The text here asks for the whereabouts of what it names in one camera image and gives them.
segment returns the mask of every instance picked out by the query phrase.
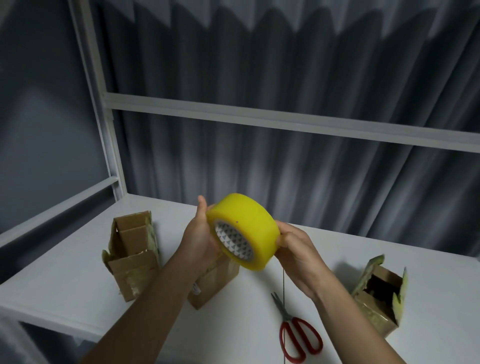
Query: red-handled scissors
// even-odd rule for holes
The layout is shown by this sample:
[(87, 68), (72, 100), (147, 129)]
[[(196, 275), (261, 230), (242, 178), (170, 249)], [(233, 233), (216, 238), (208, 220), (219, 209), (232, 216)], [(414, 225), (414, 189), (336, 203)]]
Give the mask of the red-handled scissors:
[[(272, 297), (273, 297), (273, 300), (275, 301), (275, 305), (277, 306), (277, 308), (279, 309), (279, 311), (280, 311), (280, 313), (282, 314), (282, 317), (283, 317), (283, 322), (282, 322), (282, 325), (280, 326), (280, 346), (282, 347), (282, 351), (283, 351), (283, 354), (285, 355), (285, 357), (290, 362), (292, 362), (293, 364), (303, 363), (305, 361), (305, 359), (307, 358), (307, 354), (305, 353), (305, 351), (300, 346), (297, 338), (295, 337), (295, 335), (293, 333), (292, 327), (288, 323), (289, 321), (292, 322), (293, 326), (295, 327), (297, 332), (300, 334), (300, 337), (302, 338), (303, 342), (305, 343), (305, 346), (307, 347), (308, 352), (312, 355), (319, 354), (322, 351), (322, 349), (324, 348), (324, 342), (322, 341), (322, 338), (320, 337), (320, 334), (317, 332), (317, 330), (315, 330), (313, 328), (313, 326), (310, 325), (307, 321), (302, 320), (301, 318), (298, 318), (298, 317), (293, 317), (292, 315), (290, 315), (287, 312), (287, 310), (285, 309), (285, 306), (283, 305), (282, 301), (280, 300), (280, 298), (278, 297), (278, 295), (275, 292), (272, 293)], [(318, 348), (314, 348), (312, 346), (312, 344), (308, 340), (307, 335), (305, 334), (305, 331), (303, 331), (300, 323), (302, 323), (303, 325), (308, 327), (308, 329), (318, 339)], [(297, 349), (297, 351), (299, 353), (299, 357), (294, 358), (287, 353), (287, 350), (285, 349), (285, 342), (283, 340), (284, 331), (287, 332), (288, 336), (290, 337), (290, 340), (292, 340), (292, 342), (293, 342), (293, 345), (295, 345), (295, 348)]]

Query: closed cardboard box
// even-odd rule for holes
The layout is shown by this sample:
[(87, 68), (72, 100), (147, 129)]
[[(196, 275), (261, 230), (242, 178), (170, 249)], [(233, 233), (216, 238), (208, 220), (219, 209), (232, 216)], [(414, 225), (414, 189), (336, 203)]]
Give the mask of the closed cardboard box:
[(138, 297), (160, 268), (150, 211), (113, 219), (108, 250), (102, 260), (113, 274), (124, 300)]
[(408, 279), (406, 268), (403, 277), (400, 277), (382, 267), (384, 259), (384, 255), (370, 259), (352, 297), (372, 325), (386, 338), (400, 326)]
[(196, 309), (201, 308), (239, 273), (240, 265), (223, 253), (193, 284), (188, 301)]

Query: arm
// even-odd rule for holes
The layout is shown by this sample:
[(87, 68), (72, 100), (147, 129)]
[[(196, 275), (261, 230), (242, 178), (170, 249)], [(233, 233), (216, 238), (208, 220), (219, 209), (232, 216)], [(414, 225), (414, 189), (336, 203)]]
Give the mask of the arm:
[(343, 364), (405, 364), (365, 318), (303, 230), (277, 222), (276, 257), (296, 286), (313, 300)]
[(206, 201), (198, 201), (178, 250), (82, 364), (155, 362), (193, 283), (220, 249), (210, 235)]

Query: hand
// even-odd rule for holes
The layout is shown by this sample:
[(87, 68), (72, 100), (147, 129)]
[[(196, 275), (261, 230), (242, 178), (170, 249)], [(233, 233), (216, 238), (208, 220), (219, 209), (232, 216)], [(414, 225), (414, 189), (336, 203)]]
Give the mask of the hand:
[(185, 228), (180, 246), (175, 253), (182, 255), (185, 267), (192, 270), (194, 279), (206, 271), (221, 251), (207, 223), (206, 212), (211, 207), (213, 205), (207, 207), (205, 197), (198, 196), (197, 213)]
[(276, 244), (279, 249), (275, 256), (295, 285), (314, 299), (322, 274), (330, 272), (306, 232), (276, 221), (281, 235)]

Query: curtain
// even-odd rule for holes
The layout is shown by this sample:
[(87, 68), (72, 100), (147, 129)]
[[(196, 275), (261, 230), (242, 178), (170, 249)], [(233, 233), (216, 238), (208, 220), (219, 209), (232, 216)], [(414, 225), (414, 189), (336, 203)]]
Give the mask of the curtain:
[[(109, 91), (476, 133), (480, 6), (93, 2)], [(480, 156), (115, 112), (130, 193), (246, 194), (277, 219), (480, 255)]]

